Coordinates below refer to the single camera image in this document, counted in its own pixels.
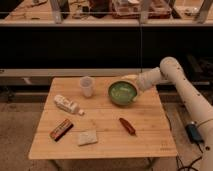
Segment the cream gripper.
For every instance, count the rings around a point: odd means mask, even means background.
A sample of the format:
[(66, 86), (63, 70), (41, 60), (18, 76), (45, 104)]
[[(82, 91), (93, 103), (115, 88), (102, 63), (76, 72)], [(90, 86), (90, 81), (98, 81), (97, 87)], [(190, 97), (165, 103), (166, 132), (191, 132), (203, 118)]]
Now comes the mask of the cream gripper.
[(135, 74), (124, 75), (124, 76), (121, 77), (121, 79), (123, 81), (131, 83), (136, 88), (137, 95), (133, 98), (134, 102), (137, 101), (137, 99), (140, 97), (140, 95), (142, 93), (142, 91), (140, 90), (139, 85), (137, 83), (137, 78), (138, 78), (138, 76), (135, 75)]

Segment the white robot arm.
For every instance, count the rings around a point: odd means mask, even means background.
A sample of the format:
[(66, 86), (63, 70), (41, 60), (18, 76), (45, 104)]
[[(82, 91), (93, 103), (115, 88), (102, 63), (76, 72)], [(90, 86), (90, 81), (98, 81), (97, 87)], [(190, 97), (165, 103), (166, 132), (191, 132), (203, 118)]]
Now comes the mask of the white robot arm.
[(165, 82), (171, 82), (175, 86), (204, 138), (205, 150), (199, 171), (213, 171), (213, 106), (187, 79), (178, 60), (165, 57), (158, 67), (139, 74), (124, 75), (122, 79), (133, 82), (142, 92)]

